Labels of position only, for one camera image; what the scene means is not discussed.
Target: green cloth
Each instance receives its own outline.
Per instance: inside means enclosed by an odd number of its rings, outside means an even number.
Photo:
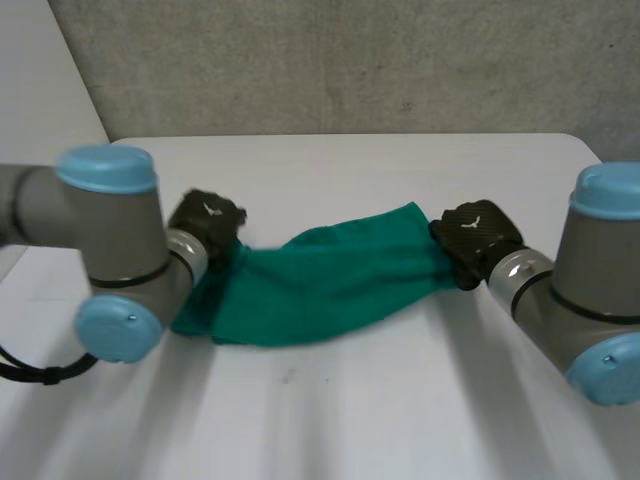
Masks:
[[[239,244],[228,271],[206,273],[171,328],[219,344],[279,347],[383,320],[455,287],[451,264],[428,227],[410,203],[308,230],[279,249]]]

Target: concrete wall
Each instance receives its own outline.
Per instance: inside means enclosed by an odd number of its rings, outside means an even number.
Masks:
[[[638,0],[50,0],[112,139],[566,132],[640,158]]]

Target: light blue joint cap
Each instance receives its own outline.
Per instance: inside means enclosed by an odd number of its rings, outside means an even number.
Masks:
[[[164,330],[145,307],[117,295],[88,299],[78,310],[74,327],[91,355],[111,363],[142,360],[158,345]]]
[[[151,155],[126,145],[93,145],[64,153],[56,167],[63,182],[89,192],[134,195],[153,190]]]
[[[640,163],[602,163],[582,171],[571,207],[603,220],[640,220]]]
[[[569,368],[567,380],[598,405],[640,400],[640,333],[619,335],[585,350]]]

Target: white table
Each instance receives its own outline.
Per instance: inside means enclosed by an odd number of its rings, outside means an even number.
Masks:
[[[418,203],[490,198],[553,256],[575,177],[565,135],[128,139],[156,160],[168,215],[209,189],[249,212],[245,242]],[[81,352],[75,252],[29,249],[0,284],[0,340],[52,365]],[[636,479],[640,410],[575,395],[491,300],[439,293],[307,348],[216,348],[166,335],[134,366],[58,387],[0,381],[2,480]]]

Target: black cable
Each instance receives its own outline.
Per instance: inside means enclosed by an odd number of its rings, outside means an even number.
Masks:
[[[0,377],[14,382],[42,383],[43,385],[56,385],[62,380],[82,375],[98,362],[96,357],[87,353],[66,367],[37,368],[21,362],[1,345],[0,356],[12,364],[0,363]]]

